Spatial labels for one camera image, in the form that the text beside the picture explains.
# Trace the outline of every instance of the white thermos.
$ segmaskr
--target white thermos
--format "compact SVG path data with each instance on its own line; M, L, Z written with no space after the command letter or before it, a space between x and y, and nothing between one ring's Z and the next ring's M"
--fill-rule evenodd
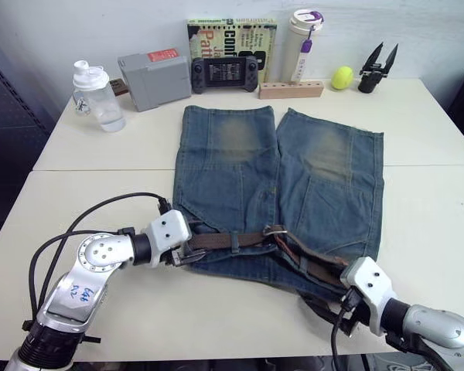
M312 9L299 9L292 14L288 22L282 82L301 80L307 56L311 53L312 39L322 29L323 22L321 13Z
M90 66L85 60L74 64L73 85L82 92L81 99L86 101L91 114L103 130L119 131L125 126L125 119L109 80L102 66Z

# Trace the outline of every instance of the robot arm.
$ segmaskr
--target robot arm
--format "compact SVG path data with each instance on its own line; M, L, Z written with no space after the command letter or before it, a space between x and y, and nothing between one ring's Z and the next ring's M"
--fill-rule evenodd
M175 249L190 237L183 215L170 210L141 234L97 233L83 240L73 268L59 279L5 370L68 369L113 273L128 263L156 267L165 253L172 253L174 265L184 264L189 257L181 257Z
M85 333L112 274L128 263L156 267L164 260L178 267L197 261L205 251L186 251L182 256L176 249L185 246L190 237L183 215L170 210L141 234L97 233L83 240L73 268L49 294L5 371L69 369L77 346L89 338ZM354 309L351 318L344 319L344 326L340 327L347 335L361 322L369 325L375 335L385 334L389 345L423 355L440 371L464 371L463 317L397 300L390 278L369 257L354 261L340 280L349 288L343 308ZM306 303L334 323L333 313Z
M390 278L370 257L351 264L340 280L356 288L370 309L372 333L402 352L424 356L436 369L464 371L464 318L397 300Z

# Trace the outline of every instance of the book cover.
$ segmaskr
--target book cover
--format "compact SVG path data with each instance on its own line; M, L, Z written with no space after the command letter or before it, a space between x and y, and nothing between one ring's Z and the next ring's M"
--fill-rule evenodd
M276 31L274 19L190 19L191 59L255 56L258 82L267 82Z

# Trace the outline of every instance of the jeans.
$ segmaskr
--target jeans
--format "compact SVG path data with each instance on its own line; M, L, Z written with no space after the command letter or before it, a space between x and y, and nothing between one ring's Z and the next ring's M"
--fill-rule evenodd
M376 260L383 198L383 134L289 109L189 106L173 204L194 233L258 232L282 224L317 253ZM195 271L293 288L327 300L344 290L306 273L274 243L216 250Z

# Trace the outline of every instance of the clear plastic bottle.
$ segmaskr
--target clear plastic bottle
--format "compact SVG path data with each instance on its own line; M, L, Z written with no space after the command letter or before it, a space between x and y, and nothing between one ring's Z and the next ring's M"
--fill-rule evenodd
M101 66L90 66L85 60L74 64L73 84L82 92L91 114L103 130L119 131L125 126L125 118L109 80Z

